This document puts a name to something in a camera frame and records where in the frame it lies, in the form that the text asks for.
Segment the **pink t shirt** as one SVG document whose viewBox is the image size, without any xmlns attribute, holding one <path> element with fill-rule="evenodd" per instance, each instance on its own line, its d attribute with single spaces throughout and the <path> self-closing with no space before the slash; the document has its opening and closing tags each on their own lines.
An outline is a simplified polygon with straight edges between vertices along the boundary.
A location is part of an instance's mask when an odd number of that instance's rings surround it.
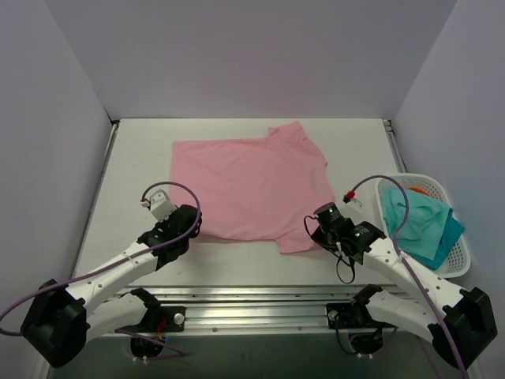
<svg viewBox="0 0 505 379">
<path fill-rule="evenodd" d="M 176 141 L 169 196 L 177 205 L 198 197 L 204 235 L 300 253 L 314 247 L 303 219 L 335 199 L 326 167 L 300 122 L 261 138 Z"/>
</svg>

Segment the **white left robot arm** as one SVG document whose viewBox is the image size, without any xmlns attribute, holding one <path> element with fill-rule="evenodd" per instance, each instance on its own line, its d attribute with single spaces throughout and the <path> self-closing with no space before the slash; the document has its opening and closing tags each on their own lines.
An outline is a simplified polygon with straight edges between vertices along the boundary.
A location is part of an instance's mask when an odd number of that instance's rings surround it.
<svg viewBox="0 0 505 379">
<path fill-rule="evenodd" d="M 143 288 L 116 298 L 139 278 L 176 261 L 200 232 L 201 212 L 182 205 L 144 232 L 129 248 L 95 271 L 69 283 L 47 281 L 37 292 L 21 325 L 21 335 L 53 368 L 71 362 L 91 340 L 120 328 L 152 332 L 169 320 Z"/>
</svg>

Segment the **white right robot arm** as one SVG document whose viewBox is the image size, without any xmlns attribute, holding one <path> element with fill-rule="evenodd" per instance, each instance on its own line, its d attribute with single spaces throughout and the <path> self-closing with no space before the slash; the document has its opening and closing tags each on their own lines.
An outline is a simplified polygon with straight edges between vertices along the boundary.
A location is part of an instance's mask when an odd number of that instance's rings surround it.
<svg viewBox="0 0 505 379">
<path fill-rule="evenodd" d="M 449 282 L 396 250 L 373 224 L 353 223 L 333 203 L 319 207 L 314 218 L 318 227 L 311 238 L 318 246 L 379 273 L 410 296 L 403 299 L 368 284 L 339 312 L 341 326 L 398 327 L 430 343 L 446 363 L 464 370 L 496 338 L 491 300 L 481 289 L 468 291 Z"/>
</svg>

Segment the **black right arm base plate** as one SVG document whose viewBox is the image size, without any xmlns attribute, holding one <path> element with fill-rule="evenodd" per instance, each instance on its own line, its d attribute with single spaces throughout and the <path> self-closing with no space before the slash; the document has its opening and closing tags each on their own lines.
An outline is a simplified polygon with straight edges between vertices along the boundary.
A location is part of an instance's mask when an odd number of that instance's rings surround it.
<svg viewBox="0 0 505 379">
<path fill-rule="evenodd" d="M 325 306 L 330 329 L 393 328 L 388 323 L 374 321 L 366 308 L 351 302 L 334 302 Z"/>
</svg>

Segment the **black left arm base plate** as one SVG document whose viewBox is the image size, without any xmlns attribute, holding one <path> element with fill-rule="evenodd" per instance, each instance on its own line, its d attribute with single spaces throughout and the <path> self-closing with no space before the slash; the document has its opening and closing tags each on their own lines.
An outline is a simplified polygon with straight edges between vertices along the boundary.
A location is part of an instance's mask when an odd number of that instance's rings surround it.
<svg viewBox="0 0 505 379">
<path fill-rule="evenodd" d="M 182 332 L 185 330 L 184 306 L 160 306 L 157 309 L 148 309 L 141 321 L 128 324 L 122 329 L 135 333 Z"/>
</svg>

